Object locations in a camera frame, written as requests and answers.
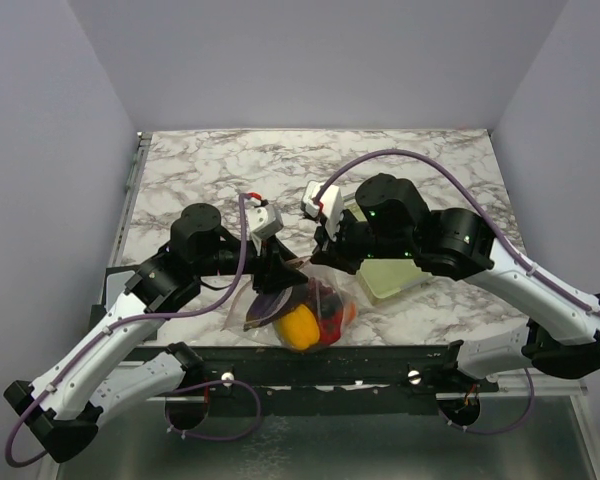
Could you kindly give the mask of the dark purple toy eggplant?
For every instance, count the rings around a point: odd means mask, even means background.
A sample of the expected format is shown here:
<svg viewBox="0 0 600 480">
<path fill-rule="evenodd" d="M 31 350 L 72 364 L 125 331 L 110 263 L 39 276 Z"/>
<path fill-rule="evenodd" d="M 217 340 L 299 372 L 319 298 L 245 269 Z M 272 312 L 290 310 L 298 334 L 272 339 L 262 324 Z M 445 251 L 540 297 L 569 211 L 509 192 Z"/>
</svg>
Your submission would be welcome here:
<svg viewBox="0 0 600 480">
<path fill-rule="evenodd" d="M 296 285 L 277 293 L 258 294 L 247 311 L 243 330 L 249 331 L 277 321 L 302 305 L 307 296 L 306 284 Z"/>
</svg>

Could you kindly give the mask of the green perforated plastic basket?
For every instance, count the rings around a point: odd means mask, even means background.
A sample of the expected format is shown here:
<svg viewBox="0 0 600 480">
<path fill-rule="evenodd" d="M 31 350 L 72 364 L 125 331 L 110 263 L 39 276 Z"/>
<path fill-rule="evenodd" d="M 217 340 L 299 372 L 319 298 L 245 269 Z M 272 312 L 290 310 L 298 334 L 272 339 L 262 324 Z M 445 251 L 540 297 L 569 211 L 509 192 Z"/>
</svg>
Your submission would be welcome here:
<svg viewBox="0 0 600 480">
<path fill-rule="evenodd" d="M 431 275 L 422 271 L 410 258 L 367 259 L 355 275 L 371 305 L 389 300 L 403 291 L 427 282 Z"/>
</svg>

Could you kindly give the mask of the purple toy grapes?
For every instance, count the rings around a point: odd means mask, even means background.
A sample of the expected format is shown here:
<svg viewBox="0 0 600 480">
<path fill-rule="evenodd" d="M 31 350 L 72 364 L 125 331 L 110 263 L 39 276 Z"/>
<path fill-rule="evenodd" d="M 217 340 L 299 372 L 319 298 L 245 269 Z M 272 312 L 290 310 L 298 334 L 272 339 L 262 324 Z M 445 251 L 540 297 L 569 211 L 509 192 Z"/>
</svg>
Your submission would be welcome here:
<svg viewBox="0 0 600 480">
<path fill-rule="evenodd" d="M 318 320 L 341 317 L 343 313 L 340 295 L 334 288 L 315 278 L 309 279 L 307 305 Z"/>
</svg>

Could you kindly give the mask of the clear zip top bag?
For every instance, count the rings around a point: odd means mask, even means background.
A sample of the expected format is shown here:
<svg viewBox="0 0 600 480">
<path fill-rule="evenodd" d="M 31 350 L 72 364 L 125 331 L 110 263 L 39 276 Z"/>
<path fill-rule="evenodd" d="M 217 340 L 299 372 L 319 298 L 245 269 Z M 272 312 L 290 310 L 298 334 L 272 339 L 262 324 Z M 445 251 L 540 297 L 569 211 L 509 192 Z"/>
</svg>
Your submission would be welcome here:
<svg viewBox="0 0 600 480">
<path fill-rule="evenodd" d="M 233 297 L 223 329 L 294 352 L 313 352 L 337 343 L 357 317 L 354 297 L 331 270 L 307 257 L 289 265 L 307 282 L 271 294 L 258 293 L 247 282 Z"/>
</svg>

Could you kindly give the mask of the yellow toy bell pepper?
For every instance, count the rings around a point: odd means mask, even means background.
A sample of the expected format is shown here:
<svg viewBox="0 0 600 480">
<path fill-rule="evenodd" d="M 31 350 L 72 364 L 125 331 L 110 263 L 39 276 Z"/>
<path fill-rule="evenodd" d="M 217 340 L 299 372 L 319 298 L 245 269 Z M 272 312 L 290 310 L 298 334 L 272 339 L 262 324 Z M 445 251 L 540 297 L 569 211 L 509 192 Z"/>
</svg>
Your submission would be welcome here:
<svg viewBox="0 0 600 480">
<path fill-rule="evenodd" d="M 316 317 L 304 304 L 278 319 L 274 328 L 281 340 L 296 351 L 305 351 L 319 342 Z"/>
</svg>

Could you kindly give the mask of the orange toy pumpkin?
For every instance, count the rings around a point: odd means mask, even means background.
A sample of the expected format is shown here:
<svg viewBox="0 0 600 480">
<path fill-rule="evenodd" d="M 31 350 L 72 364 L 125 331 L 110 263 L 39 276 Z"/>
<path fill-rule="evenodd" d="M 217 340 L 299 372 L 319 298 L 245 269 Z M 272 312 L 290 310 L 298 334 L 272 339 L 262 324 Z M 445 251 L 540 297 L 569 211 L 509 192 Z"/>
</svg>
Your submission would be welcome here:
<svg viewBox="0 0 600 480">
<path fill-rule="evenodd" d="M 357 316 L 357 307 L 354 302 L 349 302 L 343 307 L 343 324 L 350 325 Z"/>
</svg>

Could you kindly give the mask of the red toy bell pepper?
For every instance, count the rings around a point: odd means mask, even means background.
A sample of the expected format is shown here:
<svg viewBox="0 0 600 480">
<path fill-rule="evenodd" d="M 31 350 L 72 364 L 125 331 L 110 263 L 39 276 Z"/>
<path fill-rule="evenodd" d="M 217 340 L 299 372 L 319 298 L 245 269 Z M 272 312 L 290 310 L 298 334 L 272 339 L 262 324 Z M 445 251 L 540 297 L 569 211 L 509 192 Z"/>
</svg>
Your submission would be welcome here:
<svg viewBox="0 0 600 480">
<path fill-rule="evenodd" d="M 319 323 L 319 344 L 329 346 L 336 343 L 341 338 L 341 328 L 341 322 L 323 319 Z"/>
</svg>

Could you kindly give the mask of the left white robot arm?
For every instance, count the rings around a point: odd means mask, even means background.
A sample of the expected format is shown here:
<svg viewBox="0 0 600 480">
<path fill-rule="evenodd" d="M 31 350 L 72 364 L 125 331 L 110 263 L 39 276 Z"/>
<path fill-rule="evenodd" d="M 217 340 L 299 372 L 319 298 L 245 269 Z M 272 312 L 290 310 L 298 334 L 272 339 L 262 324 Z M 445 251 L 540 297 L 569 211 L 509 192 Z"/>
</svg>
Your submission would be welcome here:
<svg viewBox="0 0 600 480">
<path fill-rule="evenodd" d="M 253 193 L 239 197 L 240 235 L 222 225 L 209 204 L 186 207 L 158 252 L 136 267 L 110 309 L 54 367 L 35 380 L 15 381 L 4 397 L 43 452 L 64 463 L 81 453 L 110 418 L 150 397 L 175 391 L 186 395 L 200 385 L 203 361 L 184 343 L 166 347 L 128 375 L 112 372 L 140 343 L 167 321 L 187 317 L 184 306 L 201 291 L 202 279 L 216 274 L 233 280 L 225 293 L 198 315 L 219 308 L 245 274 L 256 290 L 306 282 L 289 264 L 294 254 L 276 237 L 279 210 Z"/>
</svg>

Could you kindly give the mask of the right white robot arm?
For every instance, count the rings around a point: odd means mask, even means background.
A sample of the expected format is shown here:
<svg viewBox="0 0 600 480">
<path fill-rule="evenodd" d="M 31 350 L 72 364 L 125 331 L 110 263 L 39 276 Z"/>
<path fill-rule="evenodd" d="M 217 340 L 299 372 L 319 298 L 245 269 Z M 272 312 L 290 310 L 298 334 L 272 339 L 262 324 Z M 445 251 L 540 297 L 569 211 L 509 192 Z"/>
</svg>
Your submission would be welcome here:
<svg viewBox="0 0 600 480">
<path fill-rule="evenodd" d="M 301 208 L 320 224 L 313 263 L 353 274 L 365 260 L 411 260 L 433 276 L 485 290 L 529 318 L 509 332 L 452 344 L 451 359 L 439 367 L 447 389 L 528 367 L 561 379 L 600 369 L 600 295 L 579 292 L 527 257 L 516 258 L 479 215 L 429 209 L 407 179 L 377 174 L 355 200 L 363 220 L 346 210 L 339 188 L 307 185 Z"/>
</svg>

